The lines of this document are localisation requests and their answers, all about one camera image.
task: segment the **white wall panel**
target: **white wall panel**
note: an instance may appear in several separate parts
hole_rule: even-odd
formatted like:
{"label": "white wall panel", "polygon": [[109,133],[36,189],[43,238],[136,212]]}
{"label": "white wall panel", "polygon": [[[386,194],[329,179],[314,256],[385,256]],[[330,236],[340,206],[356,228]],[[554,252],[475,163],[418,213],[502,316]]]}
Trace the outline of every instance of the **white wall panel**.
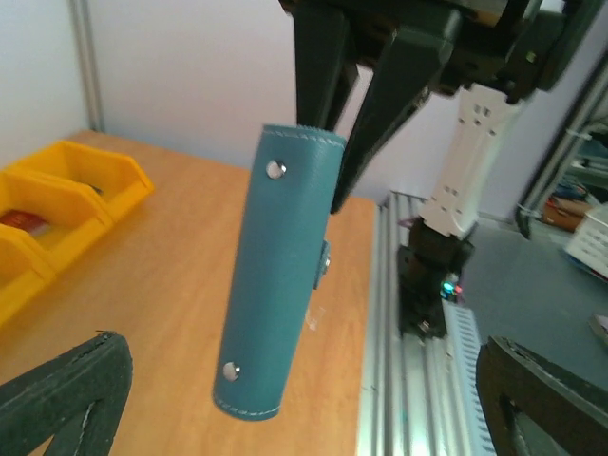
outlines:
{"label": "white wall panel", "polygon": [[0,0],[0,167],[83,128],[67,0]]}

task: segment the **gray floor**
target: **gray floor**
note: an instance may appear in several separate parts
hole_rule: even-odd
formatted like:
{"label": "gray floor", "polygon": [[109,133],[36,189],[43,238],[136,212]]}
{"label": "gray floor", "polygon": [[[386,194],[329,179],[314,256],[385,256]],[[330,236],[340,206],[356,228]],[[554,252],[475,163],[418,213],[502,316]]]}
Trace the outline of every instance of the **gray floor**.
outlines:
{"label": "gray floor", "polygon": [[562,242],[481,224],[465,269],[465,304],[480,336],[515,340],[608,390],[608,350],[589,329],[593,313],[608,314],[608,284],[572,266]]}

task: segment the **yellow plastic bin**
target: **yellow plastic bin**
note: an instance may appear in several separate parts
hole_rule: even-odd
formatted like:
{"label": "yellow plastic bin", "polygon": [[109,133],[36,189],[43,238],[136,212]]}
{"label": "yellow plastic bin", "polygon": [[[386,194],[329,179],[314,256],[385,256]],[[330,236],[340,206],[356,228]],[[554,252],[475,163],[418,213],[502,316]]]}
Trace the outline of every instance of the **yellow plastic bin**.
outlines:
{"label": "yellow plastic bin", "polygon": [[25,170],[0,173],[0,218],[20,211],[41,218],[36,233],[8,227],[55,272],[64,270],[112,227],[112,220],[82,185],[41,179]]}
{"label": "yellow plastic bin", "polygon": [[124,217],[154,190],[131,157],[70,141],[57,142],[11,168],[79,183],[113,220]]}
{"label": "yellow plastic bin", "polygon": [[55,278],[18,231],[0,224],[0,326]]}

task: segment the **teal leather case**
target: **teal leather case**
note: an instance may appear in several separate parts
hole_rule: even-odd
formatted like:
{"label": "teal leather case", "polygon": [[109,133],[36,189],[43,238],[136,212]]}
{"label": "teal leather case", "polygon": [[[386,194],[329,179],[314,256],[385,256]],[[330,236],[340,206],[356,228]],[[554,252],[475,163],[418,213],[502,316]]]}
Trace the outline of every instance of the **teal leather case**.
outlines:
{"label": "teal leather case", "polygon": [[[238,241],[214,401],[248,421],[276,416],[313,290],[345,140],[300,126],[264,127]],[[286,171],[276,180],[270,162]],[[223,373],[238,367],[237,379]]]}

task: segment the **table surface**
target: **table surface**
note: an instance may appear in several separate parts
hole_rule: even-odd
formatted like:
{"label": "table surface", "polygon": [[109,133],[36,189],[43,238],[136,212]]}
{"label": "table surface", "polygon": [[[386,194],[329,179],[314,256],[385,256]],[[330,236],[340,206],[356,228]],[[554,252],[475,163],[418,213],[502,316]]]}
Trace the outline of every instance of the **table surface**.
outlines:
{"label": "table surface", "polygon": [[355,453],[374,203],[331,217],[332,267],[313,293],[281,412],[246,423],[212,384],[249,172],[90,131],[134,157],[156,192],[0,329],[0,384],[85,342],[124,335],[133,385],[112,454]]}

